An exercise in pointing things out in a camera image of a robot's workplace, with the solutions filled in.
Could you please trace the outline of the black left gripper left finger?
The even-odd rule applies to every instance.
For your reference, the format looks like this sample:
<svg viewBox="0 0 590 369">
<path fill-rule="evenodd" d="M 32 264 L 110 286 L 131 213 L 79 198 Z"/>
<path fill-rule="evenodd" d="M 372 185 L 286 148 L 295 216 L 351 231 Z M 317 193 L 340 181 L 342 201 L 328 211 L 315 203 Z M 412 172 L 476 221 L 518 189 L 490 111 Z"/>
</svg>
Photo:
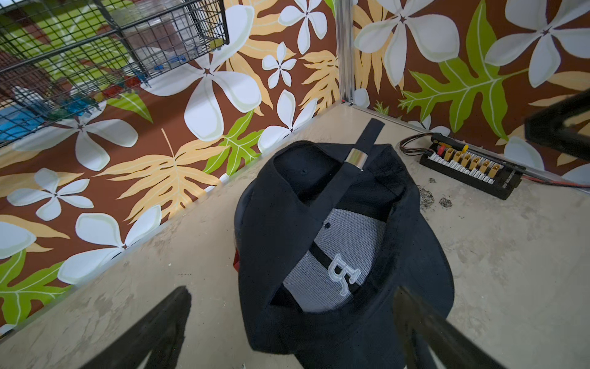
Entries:
<svg viewBox="0 0 590 369">
<path fill-rule="evenodd" d="M 177 367 L 190 310 L 191 294 L 180 286 L 83 367 Z"/>
</svg>

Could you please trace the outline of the black baseball cap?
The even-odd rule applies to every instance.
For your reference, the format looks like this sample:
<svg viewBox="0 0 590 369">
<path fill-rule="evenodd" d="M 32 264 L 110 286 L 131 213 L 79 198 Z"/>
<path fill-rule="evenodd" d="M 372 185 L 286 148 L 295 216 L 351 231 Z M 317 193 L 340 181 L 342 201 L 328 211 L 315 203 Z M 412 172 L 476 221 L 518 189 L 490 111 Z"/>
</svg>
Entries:
<svg viewBox="0 0 590 369">
<path fill-rule="evenodd" d="M 407 287 L 447 316 L 450 265 L 420 193 L 372 119 L 352 145 L 296 141 L 238 203 L 239 295 L 250 347 L 305 368 L 403 368 L 392 309 Z"/>
</svg>

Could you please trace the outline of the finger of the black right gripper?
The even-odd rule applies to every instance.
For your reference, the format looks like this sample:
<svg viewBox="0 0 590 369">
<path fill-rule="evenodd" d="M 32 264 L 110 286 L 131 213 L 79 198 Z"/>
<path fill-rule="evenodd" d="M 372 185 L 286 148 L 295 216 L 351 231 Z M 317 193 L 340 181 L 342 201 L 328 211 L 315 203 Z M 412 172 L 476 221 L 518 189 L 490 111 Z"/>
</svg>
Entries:
<svg viewBox="0 0 590 369">
<path fill-rule="evenodd" d="M 589 135 L 566 123 L 589 113 L 589 90 L 536 112 L 525 120 L 525 138 L 575 158 L 589 161 Z"/>
</svg>

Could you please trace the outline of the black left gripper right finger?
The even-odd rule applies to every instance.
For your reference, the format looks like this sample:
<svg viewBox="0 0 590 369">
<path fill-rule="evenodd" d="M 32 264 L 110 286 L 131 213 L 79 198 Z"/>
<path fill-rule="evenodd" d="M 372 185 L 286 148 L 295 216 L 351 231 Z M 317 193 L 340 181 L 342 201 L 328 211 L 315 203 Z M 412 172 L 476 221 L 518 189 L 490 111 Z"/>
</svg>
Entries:
<svg viewBox="0 0 590 369">
<path fill-rule="evenodd" d="M 408 288 L 396 289 L 393 314 L 408 368 L 503 367 Z"/>
</svg>

